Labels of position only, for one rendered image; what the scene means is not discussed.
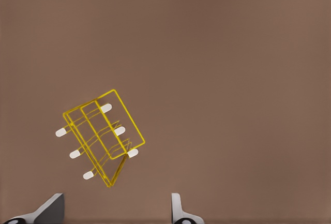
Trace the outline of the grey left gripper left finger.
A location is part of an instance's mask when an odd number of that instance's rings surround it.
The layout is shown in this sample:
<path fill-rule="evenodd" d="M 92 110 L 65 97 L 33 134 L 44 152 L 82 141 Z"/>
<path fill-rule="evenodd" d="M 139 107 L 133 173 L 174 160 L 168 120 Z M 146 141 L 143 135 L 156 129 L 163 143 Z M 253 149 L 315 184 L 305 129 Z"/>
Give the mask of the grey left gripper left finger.
<path fill-rule="evenodd" d="M 3 224 L 63 224 L 64 194 L 56 193 L 34 212 L 13 217 Z"/>

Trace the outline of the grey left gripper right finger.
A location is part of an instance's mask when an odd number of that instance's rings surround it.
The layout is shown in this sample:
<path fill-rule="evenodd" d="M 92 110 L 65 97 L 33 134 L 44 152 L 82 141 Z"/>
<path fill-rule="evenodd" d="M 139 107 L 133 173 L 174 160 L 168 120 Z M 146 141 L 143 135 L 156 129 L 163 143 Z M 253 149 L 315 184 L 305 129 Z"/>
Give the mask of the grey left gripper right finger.
<path fill-rule="evenodd" d="M 204 220 L 197 215 L 186 213 L 182 209 L 180 194 L 171 193 L 172 224 L 204 224 Z"/>

